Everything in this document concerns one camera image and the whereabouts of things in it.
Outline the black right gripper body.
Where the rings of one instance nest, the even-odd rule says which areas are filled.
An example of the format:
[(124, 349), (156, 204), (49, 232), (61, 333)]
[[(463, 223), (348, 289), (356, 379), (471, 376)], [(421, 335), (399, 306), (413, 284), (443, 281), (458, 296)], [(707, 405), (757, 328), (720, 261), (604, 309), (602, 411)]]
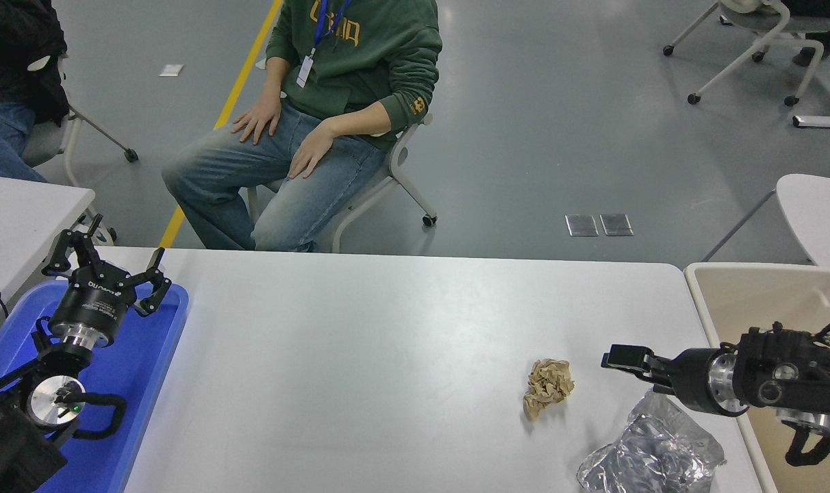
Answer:
[(719, 415), (720, 406), (709, 386), (709, 369), (718, 349), (687, 349), (674, 359), (654, 356), (653, 391), (673, 395), (688, 408)]

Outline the person's left hand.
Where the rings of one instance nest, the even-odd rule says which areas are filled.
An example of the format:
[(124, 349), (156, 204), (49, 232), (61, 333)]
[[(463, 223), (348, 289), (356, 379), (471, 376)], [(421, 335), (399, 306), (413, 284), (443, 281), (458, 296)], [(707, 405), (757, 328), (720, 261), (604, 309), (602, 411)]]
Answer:
[(294, 153), (287, 178), (290, 180), (301, 177), (307, 179), (318, 168), (319, 162), (329, 152), (336, 140), (336, 134), (325, 123), (318, 126), (306, 135), (299, 149)]

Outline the person's right hand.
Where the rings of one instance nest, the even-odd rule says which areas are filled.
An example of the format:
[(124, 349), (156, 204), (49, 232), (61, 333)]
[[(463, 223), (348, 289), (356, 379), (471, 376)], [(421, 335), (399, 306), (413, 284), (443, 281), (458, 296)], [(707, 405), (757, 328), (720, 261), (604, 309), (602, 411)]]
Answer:
[(255, 146), (260, 143), (265, 131), (274, 135), (280, 118), (280, 94), (263, 94), (231, 124), (231, 134), (238, 135), (240, 142), (250, 141)]

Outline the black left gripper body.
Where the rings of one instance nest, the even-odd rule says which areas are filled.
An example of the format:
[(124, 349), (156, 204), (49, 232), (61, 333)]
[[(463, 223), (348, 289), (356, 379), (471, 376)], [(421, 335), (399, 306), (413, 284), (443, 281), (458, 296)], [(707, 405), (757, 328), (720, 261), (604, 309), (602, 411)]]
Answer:
[(49, 328), (62, 337), (68, 327), (88, 327), (114, 340), (128, 308), (134, 304), (134, 287), (121, 287), (128, 272), (111, 264), (80, 266), (68, 279), (68, 290), (51, 317)]

